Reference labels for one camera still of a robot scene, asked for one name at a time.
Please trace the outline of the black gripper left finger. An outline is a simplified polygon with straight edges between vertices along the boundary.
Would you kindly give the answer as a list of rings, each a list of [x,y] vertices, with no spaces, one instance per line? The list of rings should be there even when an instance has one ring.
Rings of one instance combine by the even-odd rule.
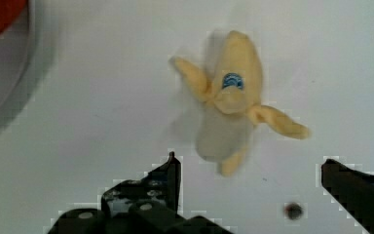
[[[47,234],[233,234],[196,215],[178,213],[181,163],[168,159],[141,179],[126,179],[106,190],[98,209],[73,209],[60,215]]]

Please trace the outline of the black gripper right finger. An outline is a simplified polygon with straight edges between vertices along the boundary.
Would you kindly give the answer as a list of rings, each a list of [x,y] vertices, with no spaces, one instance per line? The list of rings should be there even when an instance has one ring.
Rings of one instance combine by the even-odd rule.
[[[374,175],[327,159],[320,166],[320,182],[349,215],[374,234]]]

